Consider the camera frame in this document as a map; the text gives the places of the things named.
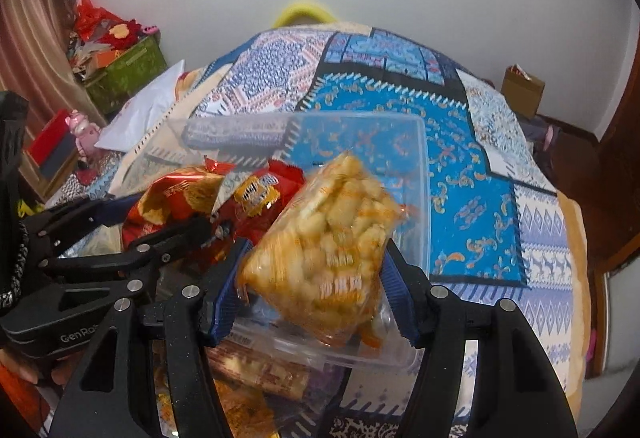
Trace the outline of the left hand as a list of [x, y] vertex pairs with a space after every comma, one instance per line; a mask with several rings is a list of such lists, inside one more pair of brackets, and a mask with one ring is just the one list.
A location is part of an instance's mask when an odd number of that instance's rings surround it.
[[[64, 387], [72, 377], [83, 355], [82, 351], [78, 351], [62, 358], [58, 365], [51, 370], [50, 377], [53, 383]], [[40, 369], [37, 368], [34, 362], [27, 360], [20, 354], [14, 354], [8, 348], [0, 350], [0, 362], [12, 374], [30, 384], [37, 384], [41, 378]]]

